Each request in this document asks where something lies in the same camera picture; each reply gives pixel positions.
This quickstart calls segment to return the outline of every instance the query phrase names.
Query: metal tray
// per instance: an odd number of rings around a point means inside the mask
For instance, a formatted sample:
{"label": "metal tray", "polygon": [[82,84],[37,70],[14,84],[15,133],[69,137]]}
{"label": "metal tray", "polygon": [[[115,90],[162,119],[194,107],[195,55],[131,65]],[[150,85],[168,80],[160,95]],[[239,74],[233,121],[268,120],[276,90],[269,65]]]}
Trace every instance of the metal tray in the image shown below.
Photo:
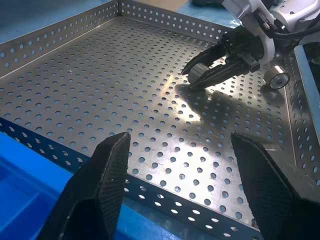
{"label": "metal tray", "polygon": [[130,198],[222,239],[261,240],[231,132],[279,144],[317,185],[320,148],[294,53],[286,89],[269,91],[264,69],[186,87],[183,66],[228,30],[113,0],[3,43],[0,131],[71,172],[128,131]]}

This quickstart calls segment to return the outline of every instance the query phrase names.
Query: perforated metal tray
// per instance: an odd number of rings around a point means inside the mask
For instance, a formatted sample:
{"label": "perforated metal tray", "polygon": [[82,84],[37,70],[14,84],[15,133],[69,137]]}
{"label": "perforated metal tray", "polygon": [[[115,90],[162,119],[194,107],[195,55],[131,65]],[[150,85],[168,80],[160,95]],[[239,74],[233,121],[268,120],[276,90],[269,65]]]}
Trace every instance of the perforated metal tray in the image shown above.
{"label": "perforated metal tray", "polygon": [[315,184],[319,143],[294,54],[286,89],[269,91],[264,69],[202,91],[186,87],[183,66],[228,30],[114,0],[6,42],[0,130],[71,172],[104,138],[129,131],[129,197],[222,239],[261,240],[231,132],[278,143]]}

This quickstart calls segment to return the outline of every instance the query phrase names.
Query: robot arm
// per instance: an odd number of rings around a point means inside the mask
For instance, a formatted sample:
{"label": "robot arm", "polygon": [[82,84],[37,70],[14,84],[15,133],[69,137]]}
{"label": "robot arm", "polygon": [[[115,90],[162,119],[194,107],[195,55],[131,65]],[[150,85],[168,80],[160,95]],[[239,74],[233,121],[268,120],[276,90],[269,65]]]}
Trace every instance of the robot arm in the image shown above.
{"label": "robot arm", "polygon": [[[222,5],[242,25],[227,32],[211,48],[194,57],[182,70],[188,74],[191,89],[202,89],[225,80],[257,71],[269,64],[275,51],[290,51],[303,39],[311,39],[320,31],[320,0],[283,0],[282,4],[268,10],[261,0],[224,0]],[[213,62],[225,56],[225,64],[209,68]],[[276,67],[280,73],[283,68]],[[271,88],[283,88],[288,75],[268,82]]]}

